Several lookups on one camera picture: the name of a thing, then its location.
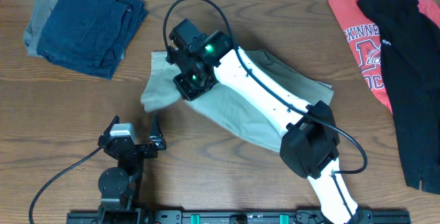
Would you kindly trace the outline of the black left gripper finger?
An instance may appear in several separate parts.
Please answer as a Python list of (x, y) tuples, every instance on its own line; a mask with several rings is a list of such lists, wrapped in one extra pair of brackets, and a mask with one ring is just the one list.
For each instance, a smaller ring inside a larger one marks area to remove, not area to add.
[(116, 116), (112, 119), (110, 125), (108, 125), (108, 127), (104, 130), (104, 132), (102, 133), (102, 136), (104, 136), (104, 137), (109, 137), (109, 136), (110, 136), (111, 129), (113, 128), (113, 126), (114, 126), (115, 124), (119, 124), (119, 123), (120, 123), (120, 117), (119, 117), (118, 115), (116, 115)]
[(152, 115), (149, 138), (152, 141), (164, 141), (164, 136), (162, 134), (156, 113), (153, 113), (153, 115)]

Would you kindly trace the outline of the khaki shorts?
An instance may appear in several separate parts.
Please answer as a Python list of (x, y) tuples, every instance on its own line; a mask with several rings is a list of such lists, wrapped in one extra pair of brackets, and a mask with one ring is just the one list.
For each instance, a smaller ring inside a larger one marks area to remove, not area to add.
[[(332, 85), (308, 78), (265, 50), (247, 51), (246, 54), (267, 75), (298, 97), (311, 104), (320, 100), (326, 104), (331, 102)], [(166, 62), (166, 56), (166, 52), (151, 53), (151, 75), (140, 98), (147, 112), (163, 109), (182, 98), (173, 82), (181, 71), (178, 66)], [(185, 103), (247, 142), (275, 152), (280, 150), (281, 136), (269, 120), (227, 86), (217, 83), (196, 100)]]

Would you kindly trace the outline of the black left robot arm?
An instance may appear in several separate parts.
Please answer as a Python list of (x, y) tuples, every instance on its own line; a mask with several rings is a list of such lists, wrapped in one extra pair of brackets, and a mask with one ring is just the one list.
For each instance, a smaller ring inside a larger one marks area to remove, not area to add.
[(99, 180), (101, 192), (99, 223), (153, 223), (154, 213), (139, 202), (144, 161), (166, 150), (166, 141), (153, 114), (148, 142), (136, 144), (134, 126), (115, 116), (98, 139), (98, 146), (117, 160), (116, 167), (105, 170)]

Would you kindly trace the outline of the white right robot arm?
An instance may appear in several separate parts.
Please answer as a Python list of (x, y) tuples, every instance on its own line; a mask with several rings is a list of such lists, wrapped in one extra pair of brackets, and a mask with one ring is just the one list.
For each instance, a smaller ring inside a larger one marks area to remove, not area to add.
[(167, 61), (181, 71), (173, 81), (184, 99), (201, 100), (219, 86), (233, 90), (275, 128), (281, 159), (310, 182), (322, 215), (331, 223), (360, 223), (359, 206), (340, 174), (340, 139), (327, 104), (310, 104), (286, 90), (221, 31), (208, 36), (185, 19), (169, 38)]

